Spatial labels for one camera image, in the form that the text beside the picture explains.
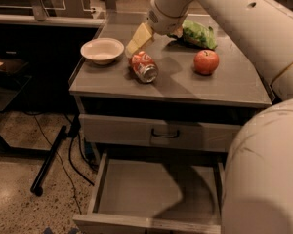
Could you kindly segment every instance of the drawer handle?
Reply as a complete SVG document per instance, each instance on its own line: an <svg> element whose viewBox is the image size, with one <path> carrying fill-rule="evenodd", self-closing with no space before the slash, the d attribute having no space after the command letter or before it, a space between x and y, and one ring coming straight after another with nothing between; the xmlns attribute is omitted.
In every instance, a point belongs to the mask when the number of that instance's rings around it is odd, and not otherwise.
<svg viewBox="0 0 293 234"><path fill-rule="evenodd" d="M179 137L179 134L180 134L179 130L177 130L174 135L160 135L155 132L155 129L152 129L151 133L154 137L165 137L165 138L177 138Z"/></svg>

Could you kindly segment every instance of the drawer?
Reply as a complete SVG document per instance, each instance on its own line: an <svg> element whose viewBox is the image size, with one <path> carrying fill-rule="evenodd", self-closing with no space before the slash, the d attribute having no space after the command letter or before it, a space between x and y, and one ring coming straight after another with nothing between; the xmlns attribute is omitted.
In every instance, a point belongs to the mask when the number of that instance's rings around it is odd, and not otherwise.
<svg viewBox="0 0 293 234"><path fill-rule="evenodd" d="M89 142L226 152L238 125L118 116L79 116Z"/></svg>
<svg viewBox="0 0 293 234"><path fill-rule="evenodd" d="M104 152L88 212L73 217L83 233L221 233L217 158L135 148Z"/></svg>

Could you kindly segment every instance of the red can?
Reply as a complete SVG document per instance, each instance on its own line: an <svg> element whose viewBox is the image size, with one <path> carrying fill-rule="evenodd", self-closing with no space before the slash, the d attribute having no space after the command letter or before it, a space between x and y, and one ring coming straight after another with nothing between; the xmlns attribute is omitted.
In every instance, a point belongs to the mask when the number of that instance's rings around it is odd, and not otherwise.
<svg viewBox="0 0 293 234"><path fill-rule="evenodd" d="M140 51L129 60L130 66L143 83L154 81L158 75L158 67L151 56Z"/></svg>

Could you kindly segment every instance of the black cable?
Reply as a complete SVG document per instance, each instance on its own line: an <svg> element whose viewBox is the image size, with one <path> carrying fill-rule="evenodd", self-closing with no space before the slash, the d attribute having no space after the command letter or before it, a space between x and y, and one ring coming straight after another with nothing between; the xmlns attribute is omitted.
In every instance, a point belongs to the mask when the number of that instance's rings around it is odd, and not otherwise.
<svg viewBox="0 0 293 234"><path fill-rule="evenodd" d="M64 114L64 117L66 118L66 120L70 123L70 124L73 124L73 121L69 119L69 117ZM81 136L80 136L80 133L78 132L77 133L78 135L78 140L79 140L79 152L80 152L80 156L81 158L85 161L85 163L87 163L87 165L90 167L91 170L93 170L94 172L97 172L98 171L98 168L96 165L94 164L91 164L90 160L88 160L85 155L83 154L82 152L82 148L81 148Z"/></svg>
<svg viewBox="0 0 293 234"><path fill-rule="evenodd" d="M14 80L18 83L19 86L22 87L22 85L20 84L20 82L19 82L17 79L14 79ZM27 103L28 109L29 109L29 111L31 111L31 110L30 110L30 109L31 109L31 106L30 106L30 103L29 103L29 98L28 98L28 96L27 96L27 93L25 92L24 89L22 89L22 92L23 92L23 94L24 94L24 96L25 96L25 98L26 98L26 103ZM32 114L31 116L34 117L34 119L35 119L35 121L36 121L36 123L37 123L37 125L38 125L38 128L39 128L41 134L43 135L43 137L44 137L44 138L46 139L46 141L50 144L50 146L52 146L52 143L48 140L48 138L46 137L45 133L43 132L42 127L41 127L41 125L40 125L40 123L39 123L39 121L38 121L36 115L35 115L35 114ZM56 154L57 154L57 156L58 156L59 159L60 159L60 163L61 163L61 165L62 165L62 167L63 167L64 172L66 173L68 179L70 180L70 183L71 183L71 185L72 185L72 189L73 189L73 198L74 198L74 200L75 200L75 202L76 202L76 205L77 205L78 211L79 211L79 213L81 214L81 209L80 209L79 203L78 203L78 201L77 201L75 184L74 184L74 182L73 182L71 176L69 175L67 169L65 168L64 163L63 163L63 159L62 159L62 157L60 156L60 154L58 153L58 151L56 152Z"/></svg>
<svg viewBox="0 0 293 234"><path fill-rule="evenodd" d="M80 152L80 155L81 157L83 158L83 160L88 164L88 166L94 171L94 172L97 172L98 171L98 166L95 165L95 164L92 164L91 161L89 159L87 159L85 157L85 155L82 153L82 148L81 148L81 136L80 134L78 133L78 139L79 139L79 152Z"/></svg>
<svg viewBox="0 0 293 234"><path fill-rule="evenodd" d="M71 160L71 149L72 149L72 144L74 143L74 140L75 140L75 137L73 137L70 141L70 145L69 145L69 149L68 149L68 160L69 160L69 163L71 165L71 167L81 176L83 177L86 181L88 181L88 183L90 183L92 186L95 185L94 182L92 182L89 178L85 177L82 173L80 173L77 168L74 166L74 164L72 163L72 160Z"/></svg>
<svg viewBox="0 0 293 234"><path fill-rule="evenodd" d="M57 152L57 155L58 155L58 157L60 158L60 161L61 161L61 164L62 164L63 170L65 171L67 177L68 177L69 180L70 180L70 183L71 183L71 185L72 185L72 189L73 189L73 198L74 198L74 200L75 200L75 202L76 202L76 205L77 205L78 211L79 211L79 213L81 214L81 209L80 209L80 206L79 206L79 203L78 203L78 200L77 200L77 196L76 196L76 187L75 187L75 184L74 184L74 182L72 181L71 176L68 174L68 171L67 171L67 169L66 169L65 166L64 166L63 159L61 158L61 156L60 156L60 154L59 154L58 152Z"/></svg>

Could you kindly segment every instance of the white bowl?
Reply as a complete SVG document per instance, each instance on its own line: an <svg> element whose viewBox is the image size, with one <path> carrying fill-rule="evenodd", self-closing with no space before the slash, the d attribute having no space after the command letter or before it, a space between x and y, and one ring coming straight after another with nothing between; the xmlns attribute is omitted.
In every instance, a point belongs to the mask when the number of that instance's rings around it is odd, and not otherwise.
<svg viewBox="0 0 293 234"><path fill-rule="evenodd" d="M80 53L95 64L107 65L115 61L124 49L124 45L116 39L98 38L85 43Z"/></svg>

